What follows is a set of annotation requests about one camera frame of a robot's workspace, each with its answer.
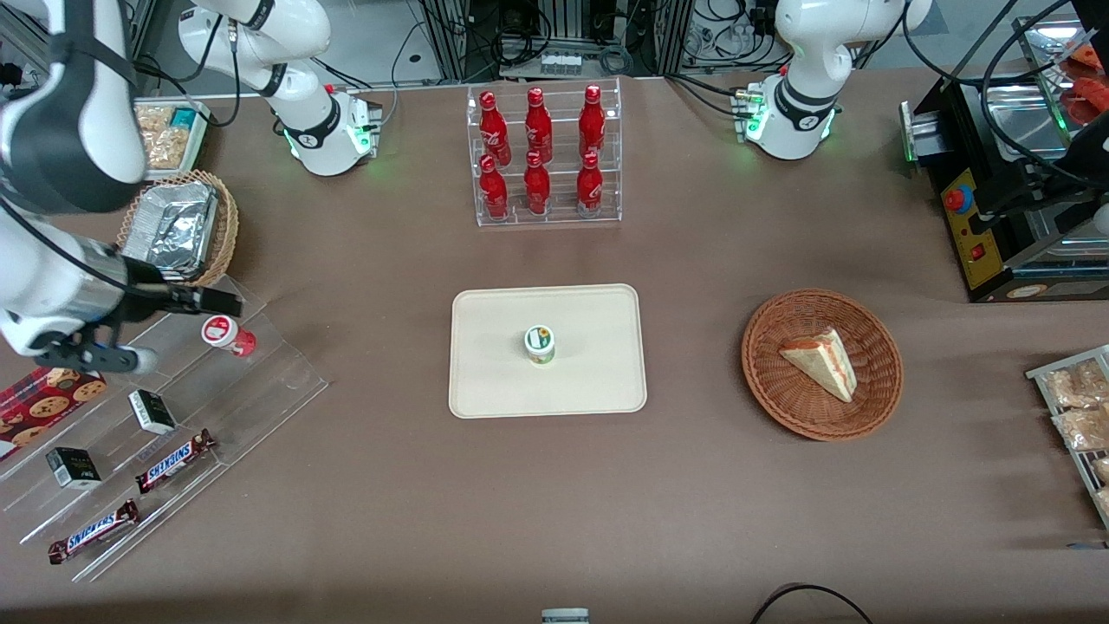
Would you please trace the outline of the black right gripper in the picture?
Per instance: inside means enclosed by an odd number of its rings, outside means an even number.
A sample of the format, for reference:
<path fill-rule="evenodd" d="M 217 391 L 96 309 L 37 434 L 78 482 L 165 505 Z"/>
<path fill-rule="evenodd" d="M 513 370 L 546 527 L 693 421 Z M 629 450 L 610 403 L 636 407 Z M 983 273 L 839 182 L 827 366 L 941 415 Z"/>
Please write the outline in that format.
<path fill-rule="evenodd" d="M 126 285 L 121 300 L 111 311 L 111 327 L 146 323 L 156 315 L 227 315 L 240 317 L 243 301 L 230 291 L 212 288 L 177 288 L 164 282 L 153 264 L 130 257 L 122 262 Z"/>

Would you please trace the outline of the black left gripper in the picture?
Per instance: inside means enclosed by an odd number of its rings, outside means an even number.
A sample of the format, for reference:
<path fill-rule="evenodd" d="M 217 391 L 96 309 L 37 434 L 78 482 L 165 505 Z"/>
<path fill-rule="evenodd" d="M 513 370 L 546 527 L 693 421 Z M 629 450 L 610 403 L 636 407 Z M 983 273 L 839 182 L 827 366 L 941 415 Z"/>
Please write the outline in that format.
<path fill-rule="evenodd" d="M 1108 111 L 1074 135 L 1064 155 L 1064 170 L 1097 185 L 1108 183 Z M 974 190 L 976 214 L 968 218 L 968 226 L 979 236 L 1015 214 L 1092 198 L 1093 188 L 1066 175 L 1042 168 L 1005 168 Z"/>

